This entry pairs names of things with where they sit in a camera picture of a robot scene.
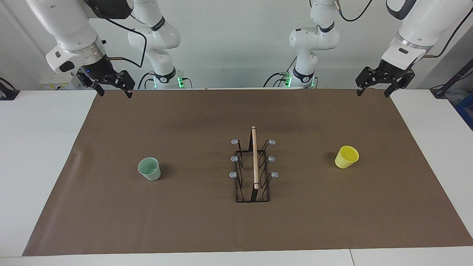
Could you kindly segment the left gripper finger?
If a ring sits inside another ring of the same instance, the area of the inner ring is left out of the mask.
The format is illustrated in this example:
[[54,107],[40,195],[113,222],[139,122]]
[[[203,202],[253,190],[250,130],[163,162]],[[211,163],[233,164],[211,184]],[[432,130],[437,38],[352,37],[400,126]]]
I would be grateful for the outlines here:
[[390,95],[399,89],[405,89],[409,83],[414,79],[415,73],[412,70],[404,71],[400,77],[392,78],[391,84],[384,91],[384,96],[389,98]]
[[356,77],[357,96],[361,96],[365,89],[369,86],[377,84],[377,69],[372,69],[369,66],[365,67]]

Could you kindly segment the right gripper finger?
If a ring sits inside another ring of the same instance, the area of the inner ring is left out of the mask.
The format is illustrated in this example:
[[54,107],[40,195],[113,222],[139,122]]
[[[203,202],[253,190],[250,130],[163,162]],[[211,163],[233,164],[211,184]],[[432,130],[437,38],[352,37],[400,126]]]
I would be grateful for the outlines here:
[[79,71],[76,73],[76,76],[77,76],[78,80],[81,82],[81,84],[82,84],[85,88],[93,89],[93,90],[95,90],[95,91],[99,94],[99,96],[101,96],[101,97],[104,96],[105,91],[104,91],[104,89],[102,88],[102,86],[100,85],[98,79],[91,79],[91,78],[89,78],[89,77],[86,76],[86,74],[84,74],[84,72],[81,71],[81,70],[79,70]]
[[126,70],[115,73],[114,87],[121,89],[127,96],[132,98],[132,91],[135,87],[135,81]]

